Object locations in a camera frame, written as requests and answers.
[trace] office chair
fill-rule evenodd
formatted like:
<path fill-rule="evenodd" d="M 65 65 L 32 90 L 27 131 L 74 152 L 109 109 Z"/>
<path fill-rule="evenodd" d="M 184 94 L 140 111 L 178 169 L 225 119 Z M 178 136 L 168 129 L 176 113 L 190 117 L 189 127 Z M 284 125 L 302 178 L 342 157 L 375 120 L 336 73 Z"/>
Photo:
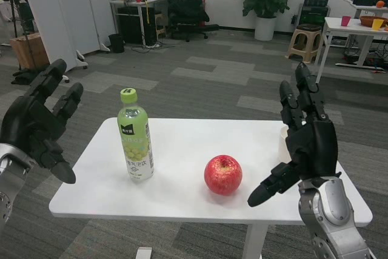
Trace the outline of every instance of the office chair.
<path fill-rule="evenodd" d="M 206 32 L 219 29 L 216 24 L 200 26 L 200 23 L 210 21 L 202 0 L 169 0 L 169 21 L 172 38 L 175 32 L 185 33 L 187 42 L 190 41 L 192 33 L 200 33 L 207 39 Z"/>

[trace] storage box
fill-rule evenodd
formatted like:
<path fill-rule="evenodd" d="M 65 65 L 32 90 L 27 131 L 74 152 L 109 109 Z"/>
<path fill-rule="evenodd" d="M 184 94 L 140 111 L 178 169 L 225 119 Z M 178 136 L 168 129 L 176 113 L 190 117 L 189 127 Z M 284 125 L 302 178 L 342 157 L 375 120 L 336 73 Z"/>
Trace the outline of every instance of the storage box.
<path fill-rule="evenodd" d="M 33 33 L 31 35 L 28 35 L 27 37 L 30 43 L 36 68 L 34 67 L 34 63 L 32 61 L 32 57 L 28 49 L 28 44 L 27 40 L 25 39 L 25 36 L 11 39 L 10 45 L 13 51 L 15 52 L 21 67 L 32 70 L 41 70 L 50 63 L 46 51 L 44 49 L 41 36 L 39 35 L 39 33 Z"/>

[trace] computer tower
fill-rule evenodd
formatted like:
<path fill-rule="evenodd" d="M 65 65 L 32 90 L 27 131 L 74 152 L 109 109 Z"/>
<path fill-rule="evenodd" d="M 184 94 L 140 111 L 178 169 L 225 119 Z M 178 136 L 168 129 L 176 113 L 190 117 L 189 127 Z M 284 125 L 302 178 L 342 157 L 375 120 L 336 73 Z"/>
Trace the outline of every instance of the computer tower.
<path fill-rule="evenodd" d="M 330 8 L 318 6 L 302 6 L 299 11 L 300 24 L 316 24 L 323 27 L 325 24 L 325 17 L 329 16 Z"/>
<path fill-rule="evenodd" d="M 118 9 L 120 33 L 125 42 L 132 44 L 142 44 L 140 18 L 138 16 L 137 7 L 120 7 Z M 155 45 L 157 42 L 156 37 L 156 24 L 155 24 L 155 9 L 152 7 L 142 7 L 142 18 L 144 26 L 144 37 L 146 45 Z"/>

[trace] juice bottle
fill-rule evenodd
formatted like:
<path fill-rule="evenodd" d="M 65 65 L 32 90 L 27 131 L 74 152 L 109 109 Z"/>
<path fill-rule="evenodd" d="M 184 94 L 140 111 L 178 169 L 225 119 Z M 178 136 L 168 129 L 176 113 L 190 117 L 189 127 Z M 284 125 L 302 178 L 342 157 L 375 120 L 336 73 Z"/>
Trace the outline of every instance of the juice bottle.
<path fill-rule="evenodd" d="M 136 181 L 145 180 L 154 171 L 148 116 L 137 104 L 135 89 L 123 89 L 120 95 L 124 106 L 117 116 L 117 122 L 128 173 Z"/>

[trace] orange fruit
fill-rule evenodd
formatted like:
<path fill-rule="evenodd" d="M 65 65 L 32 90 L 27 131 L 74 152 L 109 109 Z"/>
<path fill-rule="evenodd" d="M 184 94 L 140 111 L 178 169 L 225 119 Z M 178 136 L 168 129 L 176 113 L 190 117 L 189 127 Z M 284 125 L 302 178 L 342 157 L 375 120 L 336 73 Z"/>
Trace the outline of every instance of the orange fruit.
<path fill-rule="evenodd" d="M 381 8 L 381 7 L 384 7 L 385 4 L 386 4 L 386 3 L 385 3 L 384 1 L 380 0 L 380 1 L 378 1 L 378 2 L 376 3 L 376 7 Z"/>

